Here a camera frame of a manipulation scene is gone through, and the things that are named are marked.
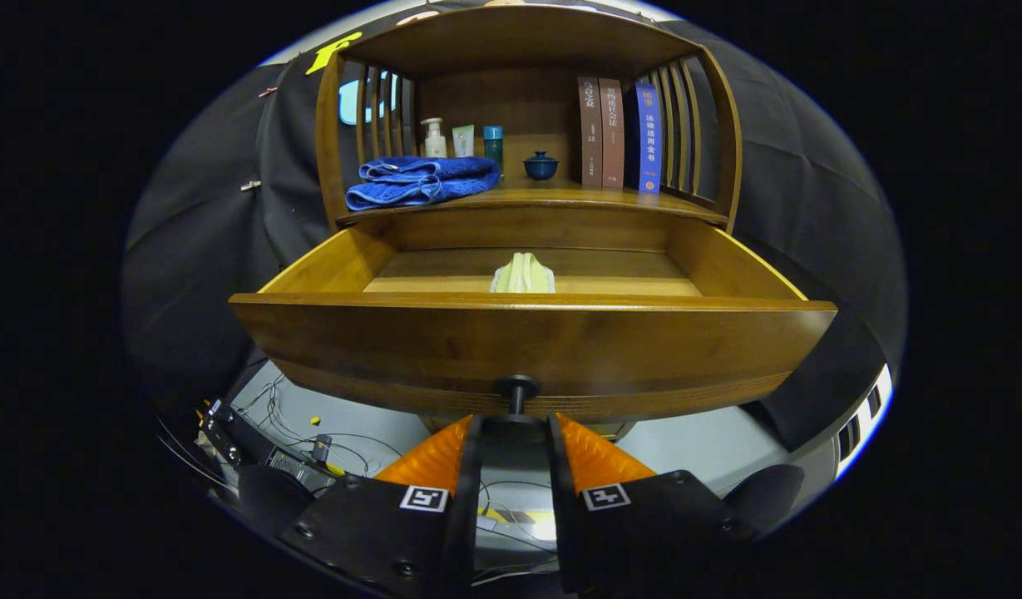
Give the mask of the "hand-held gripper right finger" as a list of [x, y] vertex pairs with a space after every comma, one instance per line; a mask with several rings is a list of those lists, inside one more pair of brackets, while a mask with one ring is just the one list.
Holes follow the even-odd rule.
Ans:
[[689, 471], [652, 473], [563, 414], [549, 413], [547, 426], [564, 592], [677, 592], [757, 537], [757, 528]]

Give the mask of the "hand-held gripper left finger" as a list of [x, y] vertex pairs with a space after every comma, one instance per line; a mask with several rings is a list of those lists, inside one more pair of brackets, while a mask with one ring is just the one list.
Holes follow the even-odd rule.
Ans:
[[469, 598], [484, 418], [428, 437], [374, 478], [346, 474], [279, 534], [312, 564], [381, 598]]

